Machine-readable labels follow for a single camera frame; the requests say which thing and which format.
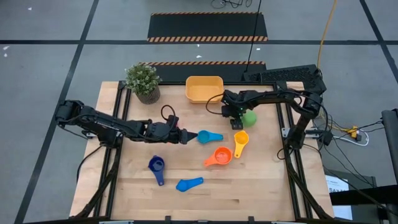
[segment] floor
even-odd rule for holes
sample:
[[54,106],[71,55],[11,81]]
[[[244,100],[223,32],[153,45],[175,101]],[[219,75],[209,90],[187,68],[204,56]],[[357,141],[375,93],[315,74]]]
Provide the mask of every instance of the floor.
[[[146,40],[152,12],[255,11],[259,4],[253,0],[249,8],[213,9],[210,2],[0,0],[3,223],[54,220],[69,214],[86,142],[59,129],[51,135],[58,99],[79,99],[94,106],[100,83],[124,79],[124,69],[137,62],[247,60],[250,50],[243,44],[83,45],[83,40]],[[316,63],[332,4],[332,0],[263,1],[270,41],[254,46],[252,60],[263,60],[268,68]],[[397,8],[395,0],[338,1],[326,38],[336,41],[326,42],[320,68],[328,88],[325,106],[342,126],[373,123],[382,110],[398,105]],[[338,143],[360,173],[375,176],[378,185],[395,184],[384,131],[369,135],[367,147]],[[334,143],[328,150],[349,167]],[[32,175],[35,165],[36,170],[41,168],[38,158],[45,159],[41,173]],[[344,171],[325,151],[322,159],[328,168]]]

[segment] caution stripe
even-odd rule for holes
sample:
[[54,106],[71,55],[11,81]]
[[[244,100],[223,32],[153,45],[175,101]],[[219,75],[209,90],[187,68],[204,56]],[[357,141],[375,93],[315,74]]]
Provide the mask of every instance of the caution stripe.
[[154,15],[195,15],[195,14],[256,14],[257,12],[155,12]]
[[[225,62],[225,61],[212,61],[212,62],[139,62],[139,65],[247,65],[248,61],[233,61],[233,62]],[[265,65],[265,62],[261,61],[250,61],[250,65]]]
[[[253,36],[150,37],[149,42],[251,42]],[[254,36],[254,41],[267,41],[266,36]]]

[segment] orange measuring cup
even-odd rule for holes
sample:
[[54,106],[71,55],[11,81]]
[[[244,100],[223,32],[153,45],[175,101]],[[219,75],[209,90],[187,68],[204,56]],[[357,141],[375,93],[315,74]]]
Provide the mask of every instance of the orange measuring cup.
[[227,147],[219,147],[217,148],[213,155],[211,155],[208,159],[205,160],[205,167],[208,167],[213,164],[226,165],[232,160],[232,151]]
[[245,131],[240,131],[234,135],[235,157],[241,157],[244,146],[249,142],[249,135]]

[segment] wooden tabletop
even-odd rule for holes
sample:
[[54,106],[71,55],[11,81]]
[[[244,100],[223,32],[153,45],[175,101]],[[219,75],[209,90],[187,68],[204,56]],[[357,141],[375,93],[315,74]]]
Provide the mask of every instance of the wooden tabletop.
[[[103,82],[96,109],[112,114],[117,82]],[[302,83],[288,83],[290,88],[302,89]],[[271,86],[225,86],[234,92],[239,90],[272,91]],[[208,130],[221,133],[222,142],[202,145],[196,139],[182,144],[146,144],[123,142],[121,163],[112,211],[112,219],[164,220],[294,220],[292,199],[284,161],[278,160],[277,151],[282,141],[277,119],[276,105],[260,105],[254,111],[257,123],[245,129],[249,143],[239,159],[226,166],[204,167],[203,161],[218,146],[234,151],[234,131],[229,119],[206,111],[204,104],[191,104],[185,96],[185,86],[160,86],[161,97],[153,105],[144,105],[136,95],[131,96],[127,119],[152,119],[162,121],[160,108],[173,106],[180,118],[178,126],[191,132]],[[210,105],[212,111],[220,111],[221,104]],[[283,112],[287,125],[286,111]],[[293,111],[295,121],[299,114]],[[305,143],[317,147],[316,140]],[[85,155],[98,147],[98,140],[88,141]],[[323,209],[333,216],[329,192],[318,152],[304,146],[301,149],[303,167],[309,191]],[[165,161],[165,185],[158,186],[153,173],[147,168],[149,160],[160,156]],[[94,154],[81,168],[75,198],[70,214],[77,214],[98,188],[104,158],[104,150]],[[204,184],[186,192],[175,189],[180,179],[203,177]],[[297,188],[302,217],[305,216],[302,194]],[[105,213],[108,193],[103,196],[101,214]]]

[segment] gray pot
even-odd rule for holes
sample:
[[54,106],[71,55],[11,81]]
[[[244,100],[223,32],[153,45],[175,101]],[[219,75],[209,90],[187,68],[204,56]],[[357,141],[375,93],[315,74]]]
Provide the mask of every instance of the gray pot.
[[145,94],[145,95],[140,95],[137,94],[137,97],[139,99],[139,101],[141,101],[141,103],[143,104],[153,104],[156,103],[156,101],[160,98],[160,90],[159,90],[159,86],[157,86],[152,92]]

